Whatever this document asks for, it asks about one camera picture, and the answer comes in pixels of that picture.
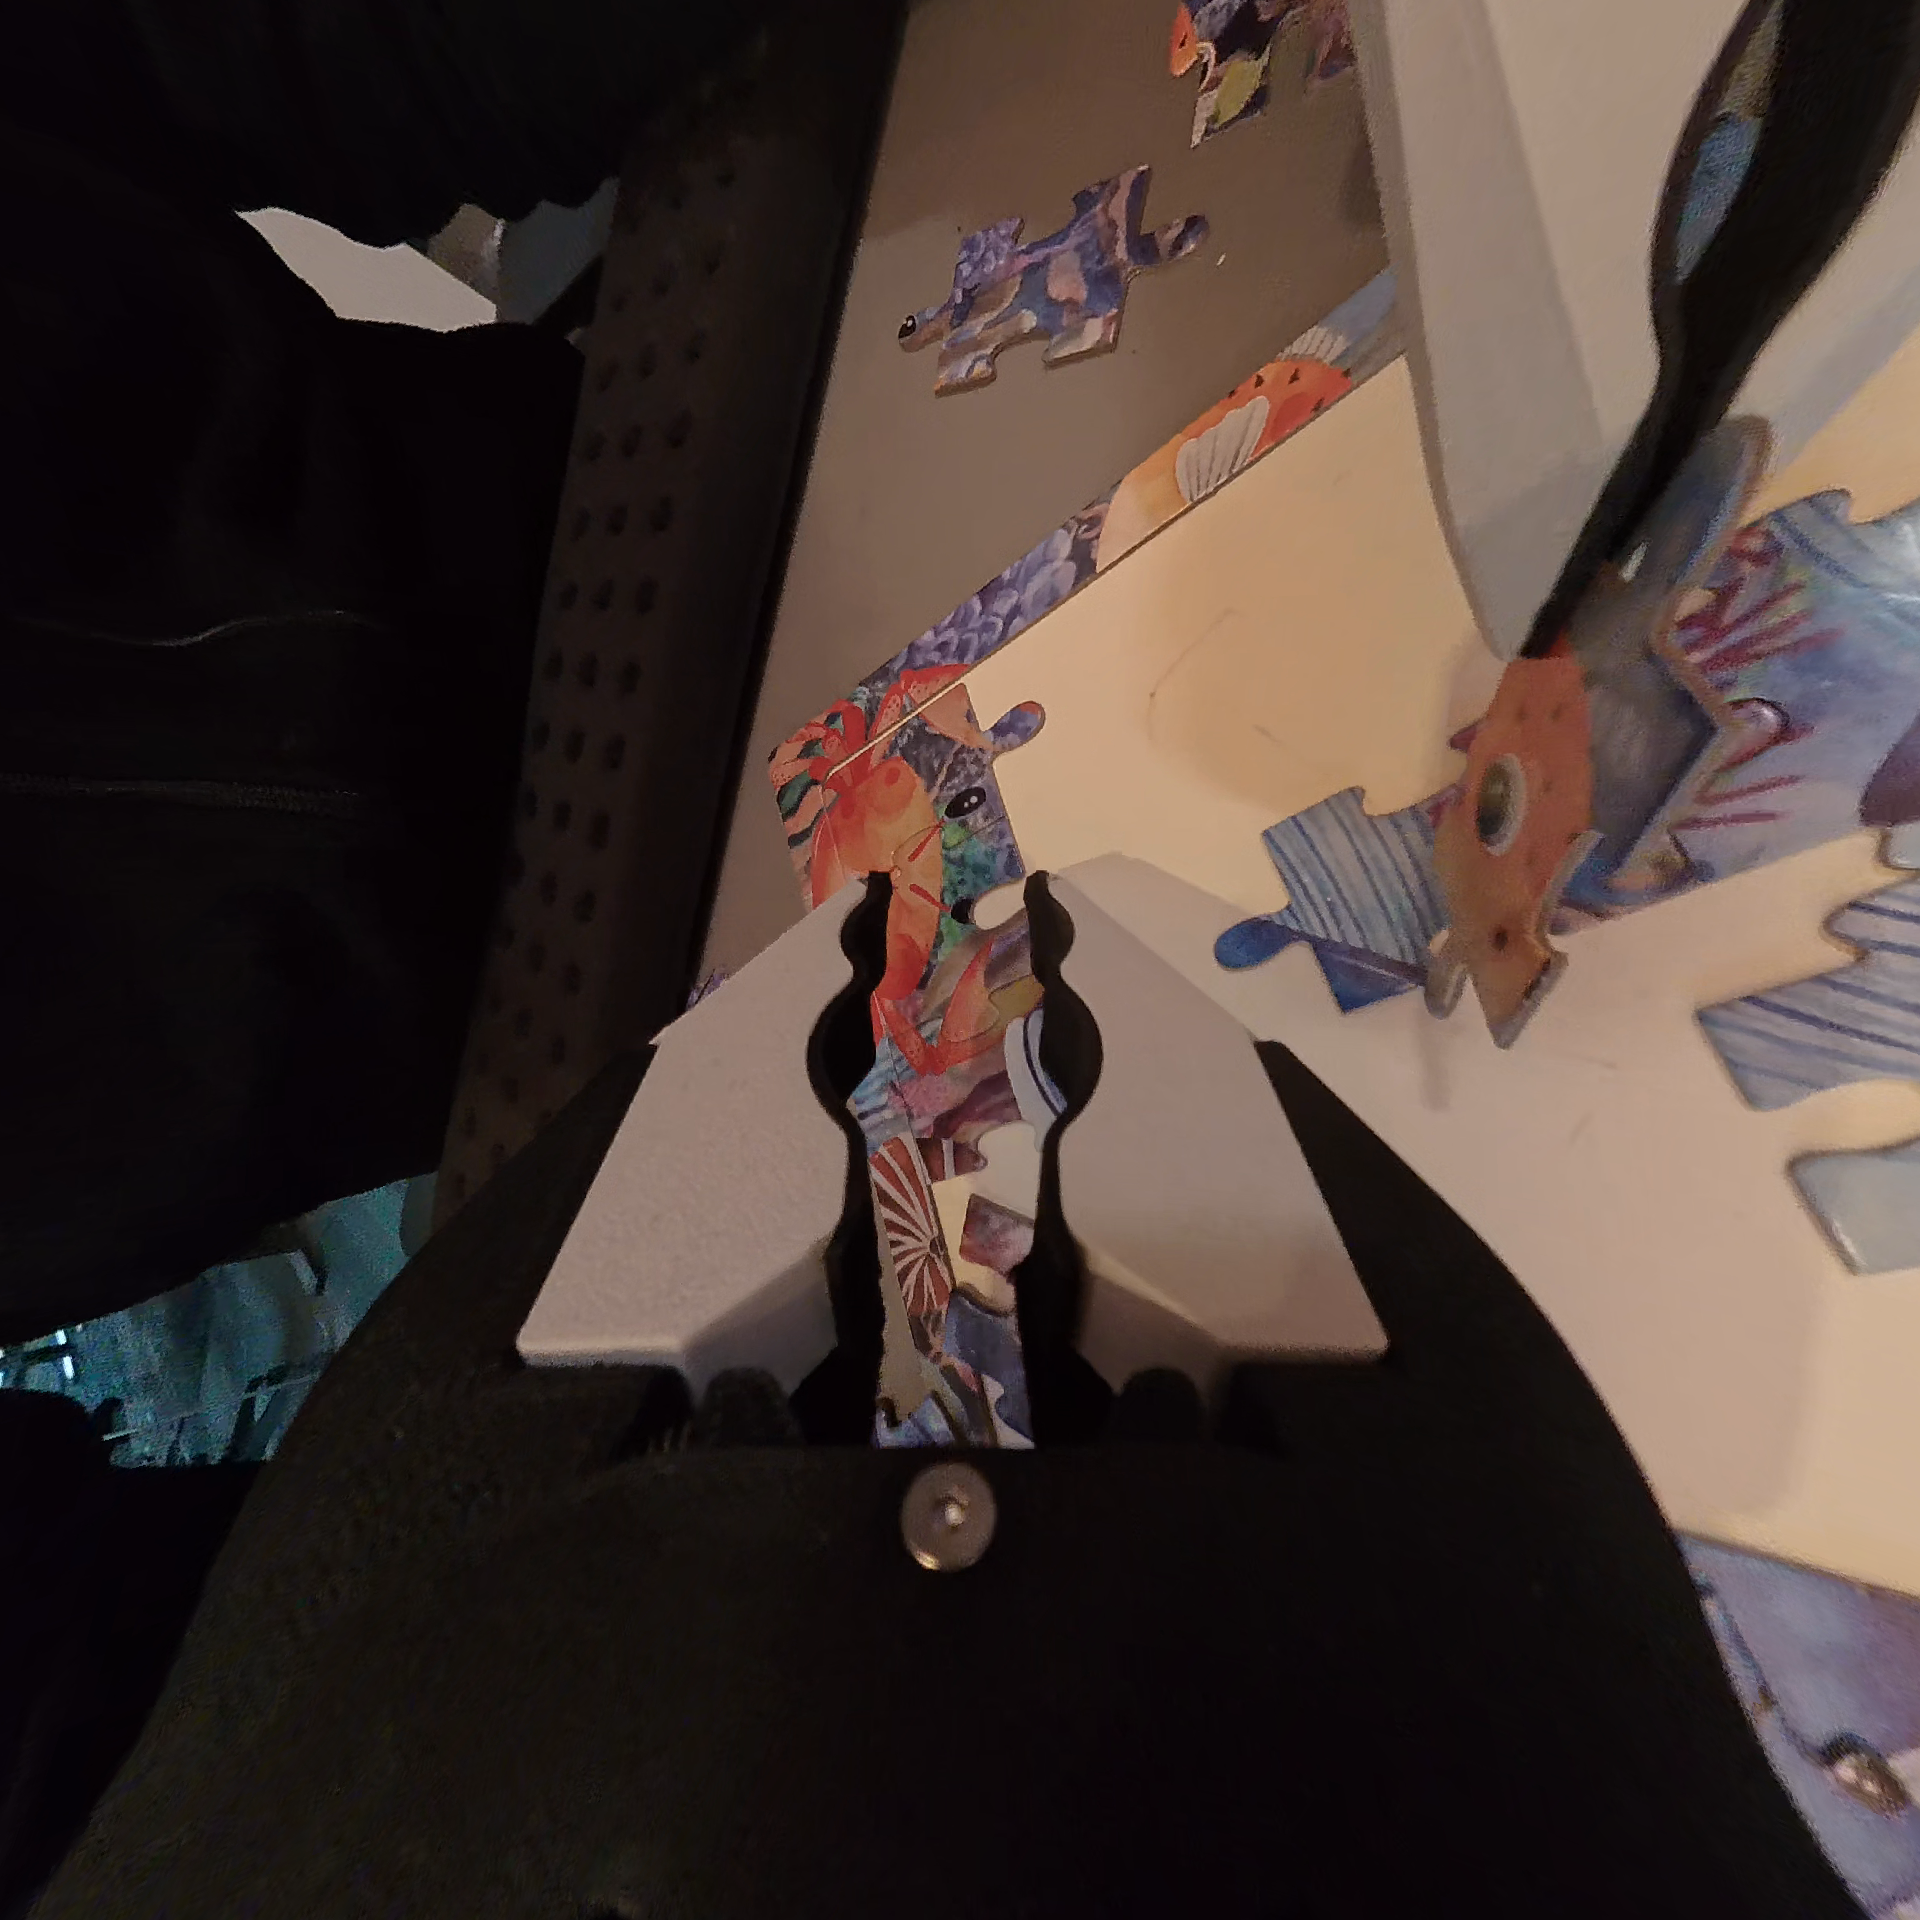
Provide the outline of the person's black clothing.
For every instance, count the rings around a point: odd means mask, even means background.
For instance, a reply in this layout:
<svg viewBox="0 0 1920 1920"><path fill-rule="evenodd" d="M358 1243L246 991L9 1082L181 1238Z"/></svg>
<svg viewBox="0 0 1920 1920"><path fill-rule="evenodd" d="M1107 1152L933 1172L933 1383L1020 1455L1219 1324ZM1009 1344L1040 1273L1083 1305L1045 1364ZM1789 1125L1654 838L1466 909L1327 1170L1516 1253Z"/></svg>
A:
<svg viewBox="0 0 1920 1920"><path fill-rule="evenodd" d="M346 321L595 175L560 2L2 2L2 1336L441 1152L581 364Z"/></svg>

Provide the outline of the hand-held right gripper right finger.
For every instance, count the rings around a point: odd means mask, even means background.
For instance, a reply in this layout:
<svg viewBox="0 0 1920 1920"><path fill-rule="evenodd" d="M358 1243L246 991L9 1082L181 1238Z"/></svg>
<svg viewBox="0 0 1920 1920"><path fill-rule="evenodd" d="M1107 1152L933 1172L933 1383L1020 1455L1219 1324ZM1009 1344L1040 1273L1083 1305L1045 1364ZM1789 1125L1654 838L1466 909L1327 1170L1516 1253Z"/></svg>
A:
<svg viewBox="0 0 1920 1920"><path fill-rule="evenodd" d="M1035 1443L1091 1443L1144 1374L1207 1425L1238 1369L1386 1355L1258 1039L1082 881L1022 905L1066 1101L1022 1266Z"/></svg>

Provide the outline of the orange pufferfish puzzle piece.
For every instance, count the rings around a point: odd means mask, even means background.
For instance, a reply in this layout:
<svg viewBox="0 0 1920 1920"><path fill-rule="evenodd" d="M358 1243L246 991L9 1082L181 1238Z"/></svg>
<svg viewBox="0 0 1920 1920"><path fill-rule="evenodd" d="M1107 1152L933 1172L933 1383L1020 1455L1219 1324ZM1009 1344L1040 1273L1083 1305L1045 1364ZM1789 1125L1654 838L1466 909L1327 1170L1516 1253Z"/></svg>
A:
<svg viewBox="0 0 1920 1920"><path fill-rule="evenodd" d="M1474 991L1509 1049L1566 965L1549 925L1601 838L1591 691L1566 637L1505 666L1464 753L1461 795L1432 828L1445 929L1428 965L1428 1014L1442 1018Z"/></svg>

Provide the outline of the group of assembled puzzle pieces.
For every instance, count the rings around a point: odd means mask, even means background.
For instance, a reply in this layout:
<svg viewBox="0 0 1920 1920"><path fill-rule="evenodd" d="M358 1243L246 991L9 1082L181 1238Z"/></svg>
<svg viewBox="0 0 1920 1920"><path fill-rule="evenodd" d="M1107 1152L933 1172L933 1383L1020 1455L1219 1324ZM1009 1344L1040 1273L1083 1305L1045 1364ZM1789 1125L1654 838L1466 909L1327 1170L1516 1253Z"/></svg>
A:
<svg viewBox="0 0 1920 1920"><path fill-rule="evenodd" d="M964 1093L995 1084L1017 1097L1022 1126L1035 1139L1051 1129L1060 1093L1043 1072L1043 987L1022 947L1022 909L1000 929L975 925L975 901L1001 881L1022 881L1022 856L1009 811L995 784L995 760L1029 745L1043 725L1033 702L1009 709L992 731L975 725L965 695L965 666L987 658L987 639L1020 637L1033 620L1066 600L1068 587L1091 583L1091 532L1105 532L1107 501L1074 516L1022 561L995 575L972 600L925 635L925 649L880 671L857 695L837 702L801 728L771 760L782 823L809 905L826 905L848 879L888 874L888 930L883 977L871 997L876 1069L852 1093L866 1151L871 1159L880 1251L891 1265L891 1286L906 1310L906 1336L925 1361L925 1387L883 1384L876 1402L876 1443L987 1443L1033 1448L1033 1413L1022 1377L1017 1310L964 1299L964 1282L1000 1273L1013 1298L1013 1271L1029 1256L1033 1208L1040 1201L987 1201L975 1188L965 1232L987 1232L988 1214L1013 1223L1017 1246L995 1256L964 1251L964 1234L942 1225L930 1188L965 1172L960 1152ZM1707 613L1740 610L1752 628L1746 639L1772 647L1784 666L1789 639L1811 645L1868 635L1863 613L1850 628L1817 635L1818 613L1801 608L1817 587L1836 587L1838 560L1817 575L1811 537L1841 528L1836 501L1807 501L1770 516L1761 528L1734 538L1732 560L1718 561L1712 610L1682 620L1682 645L1693 662L1707 671L1718 691L1738 685L1740 723L1749 723L1756 753L1765 745L1798 738L1786 709L1761 699L1761 654L1740 660L1724 635L1707 635ZM1907 773L1885 760L1886 781L1907 795ZM1822 1014L1817 987L1838 992L1838 973L1807 980L1794 992L1770 991L1756 999L1724 1002L1707 1014L1715 1049L1734 1072L1740 1093L1756 1106L1777 1106L1798 1090L1841 1077L1916 1077L1916 937L1900 955L1882 937L1893 909L1916 910L1916 801L1885 795L1863 776L1841 781L1841 813L1858 788L1858 823L1885 828L1885 863L1905 868L1868 898L1850 901L1831 925L1836 937L1858 947L1860 965L1885 956L1886 992L1860 1006L1886 1002L1893 1024L1868 1030L1863 1014ZM1749 803L1772 795L1756 813L1720 818L1720 827L1756 827L1761 838L1740 851L1707 856L1677 849L1677 879L1654 893L1688 893L1694 881L1749 873L1825 835L1789 823L1779 790L1789 776L1765 776L1752 788L1732 772L1707 776L1707 796ZM1394 813L1368 813L1363 790L1348 788L1283 823L1265 828L1265 849L1287 888L1276 913L1238 920L1213 955L1216 973L1253 977L1283 950L1307 950L1341 1015L1398 1002L1428 991L1432 941L1445 930L1445 898L1437 879L1437 828L1455 808L1455 788L1437 790Z"/></svg>

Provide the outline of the black perforated pad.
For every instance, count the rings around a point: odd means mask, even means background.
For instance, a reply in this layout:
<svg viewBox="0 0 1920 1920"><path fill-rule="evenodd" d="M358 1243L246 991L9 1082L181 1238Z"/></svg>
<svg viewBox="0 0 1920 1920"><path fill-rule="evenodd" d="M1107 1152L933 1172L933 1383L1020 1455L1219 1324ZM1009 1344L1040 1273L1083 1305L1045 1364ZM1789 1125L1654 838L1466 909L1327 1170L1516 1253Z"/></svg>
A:
<svg viewBox="0 0 1920 1920"><path fill-rule="evenodd" d="M610 207L447 1225L701 971L906 2L796 2Z"/></svg>

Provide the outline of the purple seahorse loose piece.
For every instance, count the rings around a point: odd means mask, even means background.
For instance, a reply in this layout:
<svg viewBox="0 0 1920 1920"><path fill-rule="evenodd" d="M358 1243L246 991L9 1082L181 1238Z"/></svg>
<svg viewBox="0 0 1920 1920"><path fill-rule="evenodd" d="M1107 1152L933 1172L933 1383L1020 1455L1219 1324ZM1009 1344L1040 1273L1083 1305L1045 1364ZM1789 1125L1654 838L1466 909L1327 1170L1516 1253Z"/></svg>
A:
<svg viewBox="0 0 1920 1920"><path fill-rule="evenodd" d="M1006 348L1043 342L1045 367L1111 352L1131 284L1200 253L1213 224L1202 211L1160 228L1144 224L1148 166L1082 187L1070 219L1025 236L1022 219L971 233L947 296L899 322L902 348L936 348L942 399L987 388Z"/></svg>

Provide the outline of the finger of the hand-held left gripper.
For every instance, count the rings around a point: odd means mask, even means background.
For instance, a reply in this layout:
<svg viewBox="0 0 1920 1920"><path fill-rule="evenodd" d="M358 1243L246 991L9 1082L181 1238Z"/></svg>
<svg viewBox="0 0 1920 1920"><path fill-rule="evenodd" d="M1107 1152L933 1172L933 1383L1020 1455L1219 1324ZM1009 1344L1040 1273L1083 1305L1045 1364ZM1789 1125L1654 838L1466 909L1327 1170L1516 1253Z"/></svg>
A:
<svg viewBox="0 0 1920 1920"><path fill-rule="evenodd" d="M1718 738L1673 649L1770 429L1734 403L1882 194L1916 116L1916 2L1743 2L1653 211L1654 377L1559 577L1576 666L1564 844L1639 844Z"/></svg>
<svg viewBox="0 0 1920 1920"><path fill-rule="evenodd" d="M1368 136L1428 477L1498 660L1653 394L1653 228L1743 10L1368 8Z"/></svg>

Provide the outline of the ocean print puzzle board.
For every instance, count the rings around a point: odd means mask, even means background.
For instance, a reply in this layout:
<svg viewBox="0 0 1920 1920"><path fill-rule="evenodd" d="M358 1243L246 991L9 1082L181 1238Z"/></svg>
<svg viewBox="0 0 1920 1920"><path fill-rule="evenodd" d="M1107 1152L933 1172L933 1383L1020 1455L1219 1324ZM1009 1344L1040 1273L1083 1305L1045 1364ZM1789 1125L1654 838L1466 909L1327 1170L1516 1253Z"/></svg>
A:
<svg viewBox="0 0 1920 1920"><path fill-rule="evenodd" d="M1329 910L1329 941L1386 955L1420 879L1411 838L1497 695L1417 448L1403 368L1334 394L1320 335L1153 453L947 613L902 660L771 753L789 860L908 725L960 682L981 717L1035 702L1045 728L1000 776L1029 867L1083 867L1105 910L1253 1035L1293 1049L1461 1213L1549 1310L1682 1533L1715 1548L1720 1633L1765 1750L1873 1918L1916 1918L1916 1809L1868 1809L1868 1755L1916 1793L1916 1069L1796 1046L1772 1077L1786 973L1891 991L1891 910L1916 910L1916 845L1868 851L1841 725L1916 716L1907 532L1863 520L1916 494L1916 348L1822 429L1789 479L1855 479L1786 505L1811 587L1838 538L1898 561L1860 610L1693 600L1693 645L1738 671L1817 671L1817 734L1765 747L1694 803L1700 879L1615 920L1561 930L1572 971L1522 1042L1476 1014L1437 1022L1414 987L1341 1014L1333 959L1293 947L1227 971L1207 937L1253 909Z"/></svg>

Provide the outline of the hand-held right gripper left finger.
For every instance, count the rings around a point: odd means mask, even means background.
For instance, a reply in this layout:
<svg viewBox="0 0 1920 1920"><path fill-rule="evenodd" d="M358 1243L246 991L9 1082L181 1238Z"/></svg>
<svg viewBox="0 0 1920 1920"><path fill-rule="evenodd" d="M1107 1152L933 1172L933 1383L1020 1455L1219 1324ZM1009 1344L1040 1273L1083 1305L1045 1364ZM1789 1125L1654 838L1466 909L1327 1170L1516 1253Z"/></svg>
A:
<svg viewBox="0 0 1920 1920"><path fill-rule="evenodd" d="M525 1364L663 1369L697 1402L762 1372L809 1441L871 1443L883 1286L848 1101L886 929L888 879L852 879L657 1032L519 1326Z"/></svg>

